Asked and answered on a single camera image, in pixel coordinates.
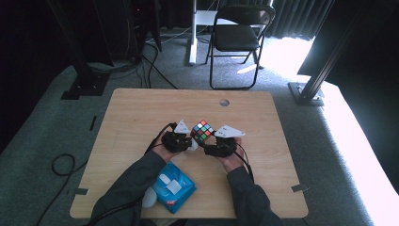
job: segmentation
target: black chair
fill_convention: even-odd
[[[209,85],[212,89],[251,89],[255,85],[262,54],[264,34],[272,24],[275,14],[276,11],[272,7],[259,5],[230,5],[221,8],[217,12],[205,60],[205,64],[207,64],[208,58],[211,58]],[[232,23],[221,24],[219,22],[221,19]],[[220,52],[248,52],[248,54],[214,55],[214,48]],[[214,57],[245,57],[246,59],[243,62],[245,64],[251,54],[254,56],[256,69],[253,82],[250,86],[217,88],[213,85]]]

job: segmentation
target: chair backrest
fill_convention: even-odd
[[[231,5],[221,8],[216,16],[214,25],[217,25],[218,19],[224,19],[236,24],[271,25],[276,11],[270,6],[259,5]]]

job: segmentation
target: blue package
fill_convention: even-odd
[[[197,188],[179,168],[168,162],[159,173],[152,189],[156,192],[158,201],[170,213],[175,214]]]

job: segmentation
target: rubik's cube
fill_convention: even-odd
[[[198,141],[205,141],[212,135],[214,129],[206,121],[201,121],[191,130],[190,136]]]

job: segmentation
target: stand base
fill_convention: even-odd
[[[311,99],[310,101],[304,100],[301,97],[301,92],[305,88],[306,83],[297,83],[297,82],[292,82],[288,83],[288,87],[290,88],[291,92],[294,95],[295,101],[297,105],[309,105],[309,106],[324,106],[322,97],[324,97],[324,94],[322,90],[319,90],[317,94]]]
[[[79,76],[76,77],[69,91],[62,94],[61,100],[79,100],[80,96],[102,96],[109,73],[95,73],[95,79],[91,86],[81,86]]]

